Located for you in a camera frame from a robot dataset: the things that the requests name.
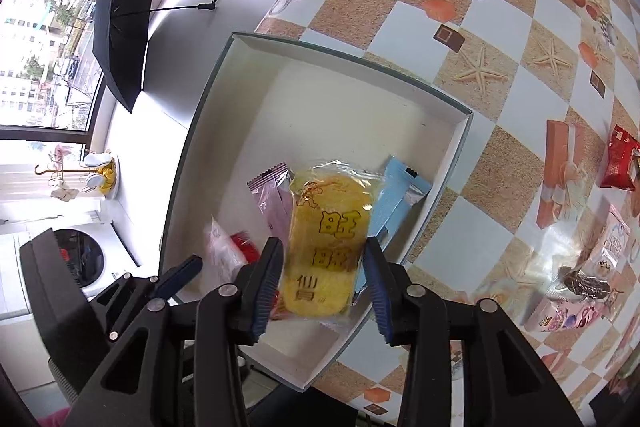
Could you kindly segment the yellow rice cracker packet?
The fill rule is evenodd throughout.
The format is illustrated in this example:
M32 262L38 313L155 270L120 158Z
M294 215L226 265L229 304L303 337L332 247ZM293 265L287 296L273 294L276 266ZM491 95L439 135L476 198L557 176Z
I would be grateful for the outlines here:
M372 209L383 186L380 174L337 160L294 173L279 288L286 312L324 319L348 311Z

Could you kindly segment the white washing machine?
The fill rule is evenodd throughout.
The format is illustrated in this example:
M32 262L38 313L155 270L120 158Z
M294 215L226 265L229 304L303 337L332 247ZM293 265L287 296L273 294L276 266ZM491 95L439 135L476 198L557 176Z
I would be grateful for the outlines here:
M63 217L22 222L1 234L1 317L15 319L30 313L22 273L20 248L40 233L52 230L60 255L82 292L92 298L139 265L129 254L113 225L96 221L71 225Z

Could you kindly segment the plain pink snack packet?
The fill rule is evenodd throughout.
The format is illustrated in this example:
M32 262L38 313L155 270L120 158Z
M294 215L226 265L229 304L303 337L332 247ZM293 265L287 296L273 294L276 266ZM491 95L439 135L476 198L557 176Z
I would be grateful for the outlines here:
M285 162L275 165L247 182L247 188L267 221L270 233L288 247L293 211L290 190L292 172Z

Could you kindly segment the light blue snack packet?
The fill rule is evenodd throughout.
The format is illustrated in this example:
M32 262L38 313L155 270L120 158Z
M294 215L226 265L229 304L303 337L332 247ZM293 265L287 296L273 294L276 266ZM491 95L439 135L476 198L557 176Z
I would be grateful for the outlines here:
M378 240L387 260L396 261L404 241L398 235L412 208L431 192L432 184L395 156L386 161L383 178L384 186L372 209L368 235Z

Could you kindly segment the pink cartoon bear snack packet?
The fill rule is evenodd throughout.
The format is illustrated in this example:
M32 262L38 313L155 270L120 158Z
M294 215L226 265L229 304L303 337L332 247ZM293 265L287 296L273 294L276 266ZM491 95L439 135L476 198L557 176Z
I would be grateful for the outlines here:
M564 332L586 329L605 317L606 306L596 300L552 299L535 295L512 311L512 317L527 332Z

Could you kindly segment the clear packet chocolate bar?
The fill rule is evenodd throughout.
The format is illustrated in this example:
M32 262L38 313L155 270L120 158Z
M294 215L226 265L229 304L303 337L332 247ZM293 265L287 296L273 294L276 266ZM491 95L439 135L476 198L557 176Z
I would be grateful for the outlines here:
M598 233L590 234L574 265L559 267L546 289L547 297L571 303L607 303L613 297L622 259L608 248L605 229L603 225Z

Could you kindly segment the green white storage box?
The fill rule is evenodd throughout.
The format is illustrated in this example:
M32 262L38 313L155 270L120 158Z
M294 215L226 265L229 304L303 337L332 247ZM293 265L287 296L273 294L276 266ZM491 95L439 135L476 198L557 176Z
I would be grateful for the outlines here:
M196 300L232 279L219 234L284 245L279 302L248 357L307 389L370 312L362 247L407 257L454 170L468 106L361 58L303 41L233 34L195 109L177 167L160 269L190 255Z

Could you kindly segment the clear packet with round candies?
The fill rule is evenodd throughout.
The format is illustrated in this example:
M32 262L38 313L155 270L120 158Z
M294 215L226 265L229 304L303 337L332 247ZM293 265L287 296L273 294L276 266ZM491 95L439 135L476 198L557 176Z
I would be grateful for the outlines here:
M203 267L204 281L211 288L233 283L239 271L247 265L244 254L215 219L210 220L204 236L206 257Z

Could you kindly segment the black umbrella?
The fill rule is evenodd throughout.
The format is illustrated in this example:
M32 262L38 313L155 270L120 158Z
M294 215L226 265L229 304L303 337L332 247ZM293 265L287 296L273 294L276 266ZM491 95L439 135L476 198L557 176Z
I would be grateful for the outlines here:
M142 91L152 0L96 0L92 53L117 102L133 110Z

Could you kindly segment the small red candy packet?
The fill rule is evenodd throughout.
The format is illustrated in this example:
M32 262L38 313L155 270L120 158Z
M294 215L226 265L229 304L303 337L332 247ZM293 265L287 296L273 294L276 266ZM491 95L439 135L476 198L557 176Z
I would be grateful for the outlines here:
M636 191L639 166L639 141L616 124L608 140L606 165L599 186L617 190Z

